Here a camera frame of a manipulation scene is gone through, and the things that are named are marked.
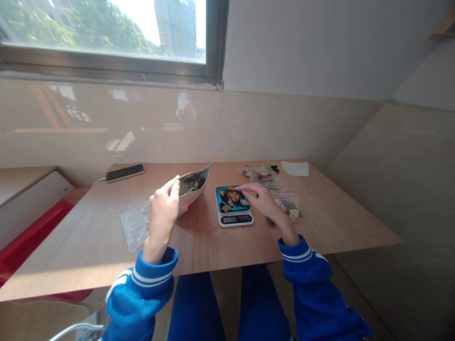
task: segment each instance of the tree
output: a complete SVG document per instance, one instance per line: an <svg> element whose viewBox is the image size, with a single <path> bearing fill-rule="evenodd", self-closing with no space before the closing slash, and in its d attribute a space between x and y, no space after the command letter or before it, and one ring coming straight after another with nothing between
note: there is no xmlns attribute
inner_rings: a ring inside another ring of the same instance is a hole
<svg viewBox="0 0 455 341"><path fill-rule="evenodd" d="M11 42L32 46L76 46L72 34L39 8L29 9L17 0L0 0L0 13L12 35L8 37Z"/></svg>
<svg viewBox="0 0 455 341"><path fill-rule="evenodd" d="M75 25L74 40L79 48L135 54L156 54L141 30L108 0L71 0Z"/></svg>

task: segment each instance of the blue sleeve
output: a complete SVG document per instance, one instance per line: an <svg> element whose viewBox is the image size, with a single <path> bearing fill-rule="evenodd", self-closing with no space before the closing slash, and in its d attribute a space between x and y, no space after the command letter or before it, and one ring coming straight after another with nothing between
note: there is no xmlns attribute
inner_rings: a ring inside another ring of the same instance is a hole
<svg viewBox="0 0 455 341"><path fill-rule="evenodd" d="M278 241L286 279L294 287L294 310L300 341L362 340L373 333L354 308L346 306L330 282L332 267L305 239L292 247Z"/></svg>
<svg viewBox="0 0 455 341"><path fill-rule="evenodd" d="M142 250L132 269L123 271L106 296L112 322L103 341L150 341L155 329L155 314L169 301L174 290L172 273L179 253L167 248L161 264L142 259Z"/></svg>

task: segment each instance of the digital kitchen scale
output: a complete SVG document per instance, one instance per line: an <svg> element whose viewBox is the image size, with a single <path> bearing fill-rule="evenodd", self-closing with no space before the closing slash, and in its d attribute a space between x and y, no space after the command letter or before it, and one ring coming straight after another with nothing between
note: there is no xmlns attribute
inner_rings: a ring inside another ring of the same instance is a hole
<svg viewBox="0 0 455 341"><path fill-rule="evenodd" d="M227 186L217 187L215 189L217 198L218 223L221 227L252 225L255 222L253 214L250 210L248 200L243 196L241 192L233 191L235 187L236 186ZM229 198L227 196L221 195L223 193L229 192L236 192L237 195L239 195L238 200L229 202Z"/></svg>

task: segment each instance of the person's left hand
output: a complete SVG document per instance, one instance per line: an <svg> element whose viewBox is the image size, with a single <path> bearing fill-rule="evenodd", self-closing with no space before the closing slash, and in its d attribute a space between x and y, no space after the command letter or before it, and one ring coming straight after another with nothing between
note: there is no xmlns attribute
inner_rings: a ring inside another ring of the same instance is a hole
<svg viewBox="0 0 455 341"><path fill-rule="evenodd" d="M170 180L155 191L150 200L149 235L144 242L142 258L151 264L159 264L167 249L179 213L180 181Z"/></svg>

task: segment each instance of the window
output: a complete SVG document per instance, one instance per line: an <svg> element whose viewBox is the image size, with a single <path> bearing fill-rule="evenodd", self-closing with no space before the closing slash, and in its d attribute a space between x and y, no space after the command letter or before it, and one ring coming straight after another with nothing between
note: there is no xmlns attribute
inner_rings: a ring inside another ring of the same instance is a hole
<svg viewBox="0 0 455 341"><path fill-rule="evenodd" d="M61 25L43 18L48 4L36 1L34 6L22 6L19 0L0 0L0 70L220 83L228 0L72 0L71 4L66 14L63 7L56 8Z"/></svg>
<svg viewBox="0 0 455 341"><path fill-rule="evenodd" d="M65 26L69 26L70 25L70 22L68 21L68 18L66 17L65 14L60 14L60 18L62 18L62 21L65 24Z"/></svg>

